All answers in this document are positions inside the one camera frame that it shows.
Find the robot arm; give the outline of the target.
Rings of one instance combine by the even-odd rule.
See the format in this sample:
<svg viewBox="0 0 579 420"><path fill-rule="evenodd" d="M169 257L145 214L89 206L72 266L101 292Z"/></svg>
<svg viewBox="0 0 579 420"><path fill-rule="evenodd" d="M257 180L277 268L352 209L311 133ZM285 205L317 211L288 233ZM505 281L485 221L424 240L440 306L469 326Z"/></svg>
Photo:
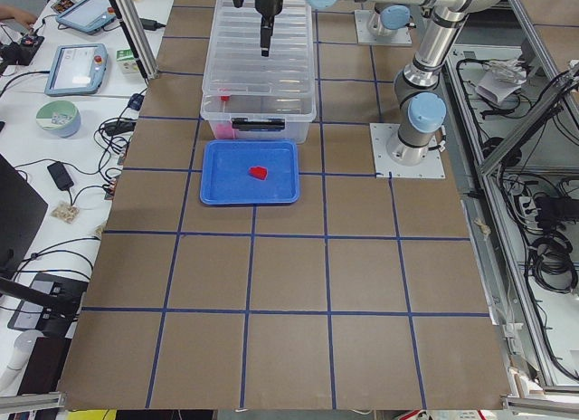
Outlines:
<svg viewBox="0 0 579 420"><path fill-rule="evenodd" d="M425 158L431 138L446 117L445 103L432 92L438 84L441 67L468 16L500 0L306 0L315 9L329 8L338 1L418 5L432 10L413 60L396 77L394 90L402 120L386 143L388 155L394 162L417 166Z"/></svg>

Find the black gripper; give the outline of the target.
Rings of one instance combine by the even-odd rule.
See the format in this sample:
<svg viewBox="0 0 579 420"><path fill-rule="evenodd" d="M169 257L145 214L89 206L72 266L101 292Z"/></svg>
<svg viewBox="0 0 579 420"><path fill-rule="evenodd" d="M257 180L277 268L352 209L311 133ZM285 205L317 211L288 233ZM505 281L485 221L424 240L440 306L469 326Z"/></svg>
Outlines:
<svg viewBox="0 0 579 420"><path fill-rule="evenodd" d="M236 8L241 8L243 3L244 0L233 0L233 5ZM254 7L262 15L260 29L261 56L269 57L274 17L264 15L278 15L282 11L283 0L254 0Z"/></svg>

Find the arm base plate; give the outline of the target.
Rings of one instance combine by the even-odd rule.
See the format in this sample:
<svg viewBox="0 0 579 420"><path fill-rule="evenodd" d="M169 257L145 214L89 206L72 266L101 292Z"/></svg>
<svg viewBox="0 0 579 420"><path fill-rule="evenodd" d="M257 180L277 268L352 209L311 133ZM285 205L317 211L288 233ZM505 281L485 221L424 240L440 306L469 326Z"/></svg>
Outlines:
<svg viewBox="0 0 579 420"><path fill-rule="evenodd" d="M393 47L410 47L413 44L408 27L387 29L380 14L374 10L355 10L356 38L358 44Z"/></svg>
<svg viewBox="0 0 579 420"><path fill-rule="evenodd" d="M371 123L370 135L377 178L445 179L440 143L410 148L399 139L397 123Z"/></svg>

